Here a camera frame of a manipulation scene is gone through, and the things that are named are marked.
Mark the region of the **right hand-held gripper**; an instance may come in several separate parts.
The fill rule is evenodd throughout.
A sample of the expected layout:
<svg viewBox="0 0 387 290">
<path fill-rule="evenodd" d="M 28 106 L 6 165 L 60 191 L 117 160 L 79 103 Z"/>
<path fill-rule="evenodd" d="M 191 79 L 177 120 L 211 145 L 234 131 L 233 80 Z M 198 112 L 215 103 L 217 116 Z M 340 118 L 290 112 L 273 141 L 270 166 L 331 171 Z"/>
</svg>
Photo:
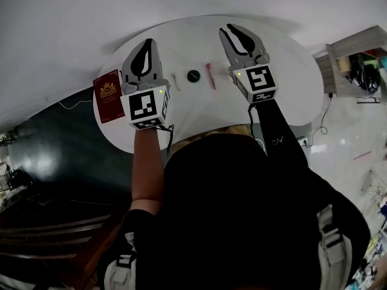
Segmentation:
<svg viewBox="0 0 387 290">
<path fill-rule="evenodd" d="M 275 76 L 270 69 L 270 56 L 261 38 L 240 25 L 227 24 L 244 52 L 239 51 L 228 32 L 219 30 L 219 37 L 230 62 L 229 75 L 249 103 L 274 99 L 277 93 Z"/>
</svg>

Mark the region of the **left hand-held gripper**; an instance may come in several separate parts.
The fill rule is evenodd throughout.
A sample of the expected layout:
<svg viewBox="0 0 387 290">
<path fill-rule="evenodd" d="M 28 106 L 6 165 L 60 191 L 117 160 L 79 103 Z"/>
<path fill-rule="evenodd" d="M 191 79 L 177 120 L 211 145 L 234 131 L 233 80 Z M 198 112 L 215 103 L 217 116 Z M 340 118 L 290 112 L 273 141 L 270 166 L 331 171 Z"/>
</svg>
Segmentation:
<svg viewBox="0 0 387 290">
<path fill-rule="evenodd" d="M 122 65 L 122 93 L 120 97 L 127 123 L 136 130 L 165 124 L 170 100 L 170 84 L 163 78 L 162 64 L 155 40 L 140 42 Z M 142 77 L 156 80 L 138 82 Z"/>
</svg>

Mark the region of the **dark red hardcover book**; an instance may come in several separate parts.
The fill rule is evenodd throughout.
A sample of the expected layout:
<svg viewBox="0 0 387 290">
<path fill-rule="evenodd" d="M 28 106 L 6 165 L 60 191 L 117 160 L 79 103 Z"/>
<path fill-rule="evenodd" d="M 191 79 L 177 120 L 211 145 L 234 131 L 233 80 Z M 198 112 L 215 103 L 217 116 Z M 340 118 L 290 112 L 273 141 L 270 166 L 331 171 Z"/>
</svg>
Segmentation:
<svg viewBox="0 0 387 290">
<path fill-rule="evenodd" d="M 94 95 L 101 123 L 107 123 L 125 116 L 121 103 L 122 79 L 115 69 L 93 81 Z"/>
</svg>

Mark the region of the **person's left forearm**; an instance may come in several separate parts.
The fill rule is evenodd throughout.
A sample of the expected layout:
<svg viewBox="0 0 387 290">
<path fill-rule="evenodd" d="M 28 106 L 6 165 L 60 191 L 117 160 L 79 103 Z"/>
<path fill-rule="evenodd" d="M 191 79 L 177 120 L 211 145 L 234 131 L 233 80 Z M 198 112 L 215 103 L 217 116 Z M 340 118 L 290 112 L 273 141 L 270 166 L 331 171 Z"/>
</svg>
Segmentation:
<svg viewBox="0 0 387 290">
<path fill-rule="evenodd" d="M 135 132 L 131 210 L 156 215 L 164 198 L 164 165 L 156 129 Z"/>
</svg>

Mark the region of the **person's right forearm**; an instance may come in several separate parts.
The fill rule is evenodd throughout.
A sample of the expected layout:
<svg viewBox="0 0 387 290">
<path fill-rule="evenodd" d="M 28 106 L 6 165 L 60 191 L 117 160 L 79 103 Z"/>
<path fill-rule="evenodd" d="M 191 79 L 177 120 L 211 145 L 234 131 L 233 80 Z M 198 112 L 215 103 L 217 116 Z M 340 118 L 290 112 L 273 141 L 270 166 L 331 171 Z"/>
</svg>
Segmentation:
<svg viewBox="0 0 387 290">
<path fill-rule="evenodd" d="M 284 170 L 308 168 L 307 157 L 284 118 L 276 100 L 249 105 L 256 109 L 270 163 Z"/>
</svg>

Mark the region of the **round white table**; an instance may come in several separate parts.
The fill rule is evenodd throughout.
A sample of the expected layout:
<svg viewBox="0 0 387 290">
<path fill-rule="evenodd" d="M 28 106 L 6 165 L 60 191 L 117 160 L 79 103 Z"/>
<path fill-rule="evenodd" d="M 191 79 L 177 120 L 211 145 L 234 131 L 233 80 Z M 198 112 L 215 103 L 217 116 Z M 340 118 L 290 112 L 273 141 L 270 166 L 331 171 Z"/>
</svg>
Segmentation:
<svg viewBox="0 0 387 290">
<path fill-rule="evenodd" d="M 324 97 L 320 69 L 308 50 L 291 37 L 245 18 L 196 16 L 179 19 L 133 37 L 102 68 L 102 74 L 119 69 L 140 42 L 148 38 L 156 41 L 163 75 L 171 84 L 166 123 L 174 125 L 172 135 L 159 132 L 162 149 L 170 141 L 179 142 L 221 127 L 258 122 L 256 114 L 248 114 L 247 100 L 232 79 L 223 73 L 229 61 L 218 32 L 227 24 L 245 27 L 261 38 L 279 86 L 275 99 L 289 125 L 306 125 L 320 114 Z M 207 63 L 212 65 L 216 89 L 212 88 Z M 192 69 L 201 74 L 196 83 L 187 80 L 187 73 Z"/>
</svg>

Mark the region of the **person's tan trousers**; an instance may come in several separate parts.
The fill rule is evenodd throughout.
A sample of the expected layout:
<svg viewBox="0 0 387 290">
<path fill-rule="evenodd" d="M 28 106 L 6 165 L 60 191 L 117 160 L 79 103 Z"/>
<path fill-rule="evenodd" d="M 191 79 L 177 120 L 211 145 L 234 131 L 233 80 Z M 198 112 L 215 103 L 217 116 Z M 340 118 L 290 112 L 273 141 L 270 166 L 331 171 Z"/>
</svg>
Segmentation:
<svg viewBox="0 0 387 290">
<path fill-rule="evenodd" d="M 253 135 L 250 131 L 250 127 L 247 124 L 239 124 L 239 125 L 234 125 L 234 126 L 229 126 L 229 127 L 222 127 L 218 129 L 214 129 L 208 132 L 203 132 L 200 134 L 197 134 L 195 136 L 189 137 L 185 140 L 181 140 L 173 145 L 171 145 L 170 153 L 173 155 L 183 147 L 187 146 L 188 144 L 200 140 L 204 137 L 207 137 L 209 135 L 214 135 L 214 134 L 235 134 L 235 135 L 246 135 L 250 138 L 253 138 Z"/>
</svg>

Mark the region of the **grey wooden shelf unit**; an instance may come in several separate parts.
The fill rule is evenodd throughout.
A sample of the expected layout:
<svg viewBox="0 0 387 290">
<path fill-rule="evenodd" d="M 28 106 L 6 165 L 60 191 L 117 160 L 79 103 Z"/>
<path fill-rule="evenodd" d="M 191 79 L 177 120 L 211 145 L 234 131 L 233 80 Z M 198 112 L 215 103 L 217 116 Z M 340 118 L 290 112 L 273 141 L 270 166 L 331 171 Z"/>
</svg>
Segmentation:
<svg viewBox="0 0 387 290">
<path fill-rule="evenodd" d="M 378 25 L 332 44 L 315 58 L 324 92 L 387 105 L 387 32 Z"/>
</svg>

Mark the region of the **person's black shirt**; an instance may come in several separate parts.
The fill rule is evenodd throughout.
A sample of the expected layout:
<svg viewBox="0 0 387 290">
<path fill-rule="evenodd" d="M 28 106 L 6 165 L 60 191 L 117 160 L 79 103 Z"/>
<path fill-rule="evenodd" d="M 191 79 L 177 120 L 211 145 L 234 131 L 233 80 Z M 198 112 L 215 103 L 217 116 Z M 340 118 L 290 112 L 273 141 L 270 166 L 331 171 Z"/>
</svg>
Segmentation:
<svg viewBox="0 0 387 290">
<path fill-rule="evenodd" d="M 133 254 L 136 290 L 319 290 L 317 215 L 350 240 L 351 272 L 370 232 L 359 209 L 314 173 L 298 143 L 262 150 L 251 137 L 213 134 L 166 164 L 161 210 L 130 211 L 97 267 L 100 282 Z"/>
</svg>

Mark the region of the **dark wooden slatted bench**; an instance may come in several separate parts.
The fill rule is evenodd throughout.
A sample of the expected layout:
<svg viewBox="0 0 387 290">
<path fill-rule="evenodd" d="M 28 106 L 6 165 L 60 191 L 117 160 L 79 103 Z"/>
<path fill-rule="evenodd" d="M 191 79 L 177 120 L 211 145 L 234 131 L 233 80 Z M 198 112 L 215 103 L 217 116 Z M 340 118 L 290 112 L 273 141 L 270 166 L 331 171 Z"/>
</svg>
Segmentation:
<svg viewBox="0 0 387 290">
<path fill-rule="evenodd" d="M 40 288 L 90 290 L 128 206 L 87 202 L 0 208 L 0 276 Z"/>
</svg>

